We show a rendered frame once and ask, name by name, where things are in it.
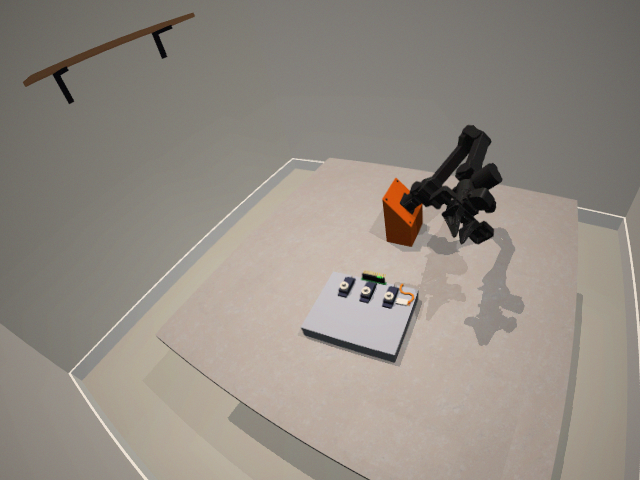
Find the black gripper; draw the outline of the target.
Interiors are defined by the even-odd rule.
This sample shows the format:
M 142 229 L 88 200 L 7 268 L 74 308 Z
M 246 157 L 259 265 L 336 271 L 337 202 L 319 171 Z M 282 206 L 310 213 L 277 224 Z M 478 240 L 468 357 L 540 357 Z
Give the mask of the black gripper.
M 444 185 L 433 192 L 429 199 L 429 204 L 436 209 L 441 209 L 443 204 L 447 205 L 442 216 L 451 231 L 452 237 L 456 237 L 459 231 L 460 244 L 464 244 L 469 237 L 471 241 L 479 245 L 494 236 L 494 228 L 487 222 L 478 222 L 474 218 L 476 213 L 473 204 L 468 200 L 462 200 L 467 189 L 455 193 L 449 186 Z M 453 199 L 453 200 L 451 200 Z M 460 222 L 463 227 L 459 229 Z

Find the black pin header strip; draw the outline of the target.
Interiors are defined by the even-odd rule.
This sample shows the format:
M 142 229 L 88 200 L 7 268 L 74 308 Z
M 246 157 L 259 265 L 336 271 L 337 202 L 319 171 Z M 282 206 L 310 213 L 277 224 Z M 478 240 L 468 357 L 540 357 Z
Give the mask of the black pin header strip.
M 371 282 L 376 282 L 383 285 L 387 284 L 387 282 L 385 282 L 385 277 L 382 277 L 382 276 L 377 276 L 377 275 L 373 276 L 373 275 L 368 275 L 364 273 L 362 274 L 362 276 L 363 276 L 362 281 L 371 281 Z

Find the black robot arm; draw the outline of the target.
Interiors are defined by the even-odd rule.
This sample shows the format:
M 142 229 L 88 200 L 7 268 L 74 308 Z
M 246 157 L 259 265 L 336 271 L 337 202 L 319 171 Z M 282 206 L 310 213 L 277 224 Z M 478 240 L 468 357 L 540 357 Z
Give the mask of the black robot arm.
M 487 164 L 482 168 L 486 151 L 492 143 L 491 138 L 474 125 L 467 125 L 463 128 L 458 139 L 457 147 L 433 176 L 423 179 L 421 182 L 415 181 L 409 194 L 403 193 L 400 205 L 411 215 L 420 204 L 424 204 L 426 207 L 432 206 L 429 204 L 430 196 L 443 186 L 443 183 L 458 166 L 455 177 L 459 182 L 451 190 L 457 193 L 457 191 L 467 189 L 462 195 L 462 200 L 469 200 L 473 204 L 476 211 L 474 215 L 479 211 L 485 211 L 488 214 L 496 210 L 496 202 L 489 189 L 500 184 L 503 179 L 494 163 Z M 468 154 L 467 161 L 463 165 L 459 165 Z

